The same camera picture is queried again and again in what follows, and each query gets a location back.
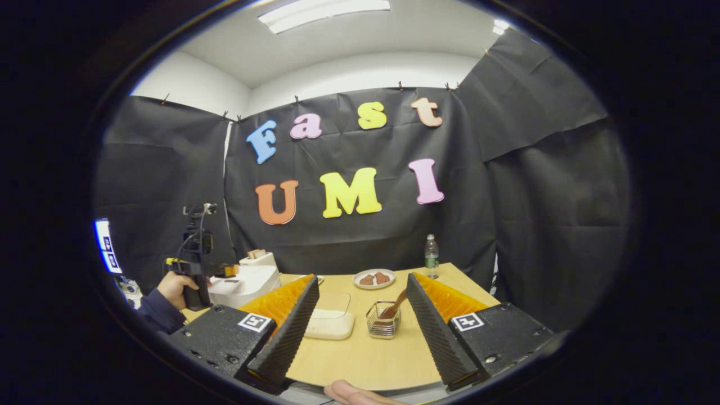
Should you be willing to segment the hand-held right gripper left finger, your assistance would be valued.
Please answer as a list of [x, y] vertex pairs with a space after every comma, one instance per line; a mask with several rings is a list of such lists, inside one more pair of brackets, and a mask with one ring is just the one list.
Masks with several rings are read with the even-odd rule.
[[280, 394], [319, 297], [318, 277], [304, 275], [241, 308], [214, 305], [169, 341], [214, 374]]

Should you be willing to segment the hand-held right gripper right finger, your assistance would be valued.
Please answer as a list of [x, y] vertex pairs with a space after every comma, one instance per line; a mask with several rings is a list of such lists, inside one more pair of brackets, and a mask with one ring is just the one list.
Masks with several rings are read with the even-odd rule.
[[406, 297], [448, 390], [503, 374], [555, 338], [511, 303], [486, 305], [417, 272], [407, 277]]

